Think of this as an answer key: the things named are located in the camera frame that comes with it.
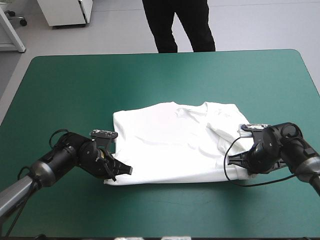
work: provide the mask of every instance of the person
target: person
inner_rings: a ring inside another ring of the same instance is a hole
[[[177,14],[194,52],[214,52],[215,41],[209,28],[207,0],[142,0],[150,30],[159,53],[177,53],[172,34]]]

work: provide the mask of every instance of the black cable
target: black cable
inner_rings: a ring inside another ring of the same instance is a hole
[[[284,177],[284,178],[280,178],[280,179],[277,179],[277,180],[273,180],[273,181],[267,181],[267,182],[261,182],[261,183],[257,183],[257,184],[249,184],[249,185],[243,185],[243,184],[239,184],[239,183],[236,183],[234,181],[232,181],[229,177],[228,177],[228,174],[227,174],[227,170],[226,170],[226,159],[227,159],[227,155],[230,151],[230,149],[232,148],[232,146],[236,143],[236,141],[238,141],[241,137],[238,137],[236,140],[233,141],[233,143],[231,143],[230,147],[228,148],[228,150],[225,152],[225,155],[224,155],[224,160],[223,160],[223,170],[224,170],[224,175],[226,177],[226,179],[228,179],[228,181],[234,185],[237,185],[237,186],[240,186],[240,187],[257,187],[257,186],[262,186],[262,185],[267,185],[267,184],[274,184],[274,183],[278,183],[278,182],[282,182],[282,181],[285,181],[285,180],[288,180],[288,179],[291,179],[293,177],[295,177],[296,175],[295,174],[292,174],[290,176],[287,176],[287,177]]]
[[[28,167],[28,166],[24,166],[23,168],[21,168],[20,172],[18,173],[18,177],[17,177],[17,178],[18,178],[18,181],[20,180],[21,174],[22,174],[22,172],[23,172],[25,169],[28,169],[29,172],[31,172],[31,169],[30,169],[30,167]]]
[[[21,173],[23,172],[24,169],[30,169],[30,168],[27,167],[27,166],[24,166],[23,168],[21,168],[21,170],[20,170],[20,172],[19,172],[19,174],[18,174],[18,177],[17,177],[18,180],[20,179]],[[15,216],[15,218],[14,218],[14,220],[13,220],[13,222],[12,222],[10,228],[9,228],[9,230],[7,231],[5,237],[9,237],[12,229],[13,229],[14,226],[16,225],[16,222],[18,221],[18,219],[19,219],[19,217],[20,217],[20,215],[21,215],[21,213],[22,213],[25,205],[27,204],[27,201],[29,200],[29,198],[30,198],[30,196],[31,196],[31,193],[32,193],[32,191],[33,191],[33,189],[34,189],[35,184],[36,184],[36,181],[33,180],[32,183],[31,183],[31,185],[30,185],[30,188],[29,188],[29,190],[28,190],[28,192],[27,192],[27,194],[26,194],[26,197],[24,198],[24,200],[23,200],[23,202],[22,202],[22,205],[20,206],[20,209],[19,209],[18,213],[16,214],[16,216]]]
[[[59,129],[59,130],[55,131],[54,133],[52,133],[52,135],[51,135],[51,137],[50,137],[50,139],[49,139],[49,146],[50,146],[52,149],[54,148],[54,147],[52,146],[52,143],[51,143],[52,138],[54,137],[54,135],[56,135],[56,134],[58,134],[58,133],[61,133],[61,132],[69,133],[69,130],[63,128],[63,129]]]

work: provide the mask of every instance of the tabletop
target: tabletop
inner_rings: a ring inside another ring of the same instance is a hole
[[[320,151],[320,98],[295,50],[40,56],[0,126],[0,189],[50,150],[55,130],[88,137],[92,129],[112,131],[114,112],[171,101],[233,103],[250,123],[296,123]],[[283,168],[246,183],[289,174]],[[296,178],[250,188],[110,186],[74,168],[32,196],[11,235],[317,237],[319,204],[313,188]]]

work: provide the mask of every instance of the folded shirt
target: folded shirt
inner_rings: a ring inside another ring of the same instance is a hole
[[[105,184],[205,183],[226,181],[224,157],[248,120],[234,104],[205,102],[200,106],[159,103],[113,114],[118,133],[114,157],[132,166],[132,175],[119,175]],[[252,138],[241,138],[229,151],[248,151]],[[248,172],[226,166],[231,180],[249,179]]]

